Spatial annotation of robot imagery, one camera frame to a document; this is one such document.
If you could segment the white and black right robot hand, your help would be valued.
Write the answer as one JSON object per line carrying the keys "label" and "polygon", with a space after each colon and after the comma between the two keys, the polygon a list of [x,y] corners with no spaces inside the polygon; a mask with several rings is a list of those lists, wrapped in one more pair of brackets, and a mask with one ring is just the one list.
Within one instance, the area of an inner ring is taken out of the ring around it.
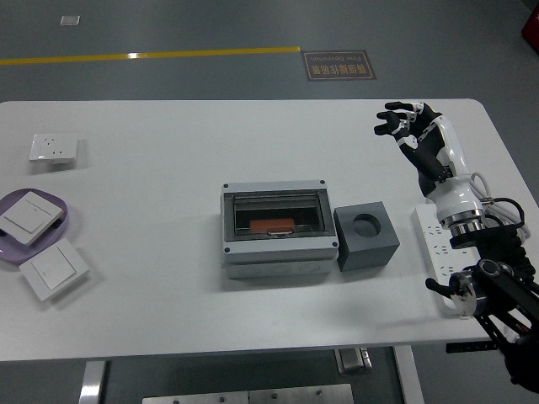
{"label": "white and black right robot hand", "polygon": [[450,120],[426,103],[388,102],[376,117],[378,136],[391,136],[418,172],[423,196],[435,204],[436,217],[447,229],[478,227],[483,205],[473,193],[471,171]]}

